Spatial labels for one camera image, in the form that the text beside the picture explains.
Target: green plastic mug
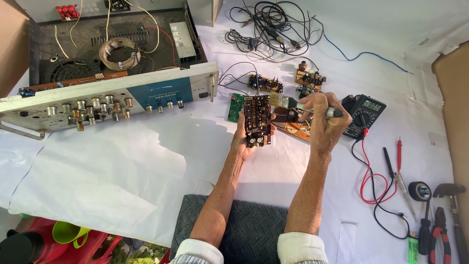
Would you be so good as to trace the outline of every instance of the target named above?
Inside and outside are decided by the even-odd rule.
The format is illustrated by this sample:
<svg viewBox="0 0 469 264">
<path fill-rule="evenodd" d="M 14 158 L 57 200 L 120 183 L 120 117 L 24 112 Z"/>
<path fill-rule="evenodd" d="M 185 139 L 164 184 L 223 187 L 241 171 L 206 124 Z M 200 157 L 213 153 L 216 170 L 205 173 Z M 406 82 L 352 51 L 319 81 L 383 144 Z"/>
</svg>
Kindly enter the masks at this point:
<svg viewBox="0 0 469 264">
<path fill-rule="evenodd" d="M 52 237 L 60 244 L 67 244 L 73 241 L 73 246 L 80 248 L 85 244 L 90 230 L 89 228 L 79 227 L 71 223 L 57 221 L 52 229 Z M 78 245 L 77 239 L 82 236 L 84 236 L 83 242 L 81 245 Z"/>
</svg>

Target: green circuit board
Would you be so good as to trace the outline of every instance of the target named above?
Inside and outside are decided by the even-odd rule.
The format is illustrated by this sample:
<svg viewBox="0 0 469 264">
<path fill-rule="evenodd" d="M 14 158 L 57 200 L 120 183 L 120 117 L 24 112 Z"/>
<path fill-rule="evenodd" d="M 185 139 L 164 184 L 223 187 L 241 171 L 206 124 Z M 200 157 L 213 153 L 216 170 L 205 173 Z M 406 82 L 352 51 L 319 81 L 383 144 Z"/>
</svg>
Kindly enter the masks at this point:
<svg viewBox="0 0 469 264">
<path fill-rule="evenodd" d="M 231 104 L 230 104 L 230 111 L 228 112 L 228 121 L 231 122 L 238 122 L 239 114 L 238 112 L 241 111 L 244 104 L 244 98 L 246 95 L 233 93 L 231 95 Z"/>
</svg>

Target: brush handle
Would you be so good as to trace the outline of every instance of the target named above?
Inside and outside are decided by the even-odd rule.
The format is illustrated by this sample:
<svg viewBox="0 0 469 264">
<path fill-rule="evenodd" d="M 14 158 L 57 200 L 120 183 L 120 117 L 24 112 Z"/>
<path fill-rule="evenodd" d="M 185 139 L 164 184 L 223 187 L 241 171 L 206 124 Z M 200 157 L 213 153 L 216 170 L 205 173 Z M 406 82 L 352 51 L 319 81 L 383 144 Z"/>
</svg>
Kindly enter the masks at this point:
<svg viewBox="0 0 469 264">
<path fill-rule="evenodd" d="M 296 104 L 296 108 L 303 109 L 305 111 L 308 111 L 308 112 L 314 114 L 313 109 L 304 109 L 303 107 L 304 107 L 304 104 L 302 104 L 302 103 L 297 103 Z M 344 113 L 341 110 L 329 106 L 327 108 L 327 112 L 325 113 L 325 116 L 326 117 L 341 117 L 343 114 Z"/>
</svg>

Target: green lighter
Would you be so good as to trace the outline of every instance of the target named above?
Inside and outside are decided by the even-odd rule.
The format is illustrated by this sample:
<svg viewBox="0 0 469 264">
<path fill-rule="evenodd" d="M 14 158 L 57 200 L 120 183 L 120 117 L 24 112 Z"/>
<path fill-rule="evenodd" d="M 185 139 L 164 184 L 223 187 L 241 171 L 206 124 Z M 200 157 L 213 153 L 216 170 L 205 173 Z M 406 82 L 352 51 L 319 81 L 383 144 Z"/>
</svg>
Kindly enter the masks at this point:
<svg viewBox="0 0 469 264">
<path fill-rule="evenodd" d="M 416 232 L 409 232 L 409 264 L 418 264 L 418 240 Z"/>
</svg>

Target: red handled pliers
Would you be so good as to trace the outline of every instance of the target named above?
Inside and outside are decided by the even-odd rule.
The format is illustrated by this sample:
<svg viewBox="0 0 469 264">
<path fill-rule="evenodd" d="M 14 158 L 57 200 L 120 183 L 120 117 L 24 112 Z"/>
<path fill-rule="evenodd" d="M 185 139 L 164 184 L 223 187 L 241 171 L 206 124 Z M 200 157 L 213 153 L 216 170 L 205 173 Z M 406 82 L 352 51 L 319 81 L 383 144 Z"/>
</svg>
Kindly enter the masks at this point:
<svg viewBox="0 0 469 264">
<path fill-rule="evenodd" d="M 448 234 L 446 230 L 446 216 L 443 208 L 438 207 L 435 213 L 435 225 L 430 237 L 430 254 L 428 254 L 428 264 L 436 264 L 435 259 L 435 246 L 437 238 L 441 234 L 443 241 L 443 249 L 445 256 L 443 257 L 443 264 L 451 264 L 451 247 L 449 246 Z"/>
</svg>

